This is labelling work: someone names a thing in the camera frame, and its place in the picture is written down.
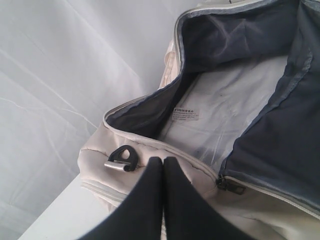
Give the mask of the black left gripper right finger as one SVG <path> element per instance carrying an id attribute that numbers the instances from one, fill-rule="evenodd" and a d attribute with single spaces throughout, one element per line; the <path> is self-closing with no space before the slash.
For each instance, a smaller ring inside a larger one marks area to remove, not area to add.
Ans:
<path id="1" fill-rule="evenodd" d="M 175 157 L 163 161 L 164 219 L 168 240 L 251 240 L 196 191 Z"/>

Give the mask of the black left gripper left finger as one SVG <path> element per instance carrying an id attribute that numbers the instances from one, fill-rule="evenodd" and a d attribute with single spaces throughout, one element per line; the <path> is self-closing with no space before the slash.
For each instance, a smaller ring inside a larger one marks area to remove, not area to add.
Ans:
<path id="1" fill-rule="evenodd" d="M 163 220 L 163 163 L 151 157 L 120 206 L 87 233 L 88 240 L 159 240 Z"/>

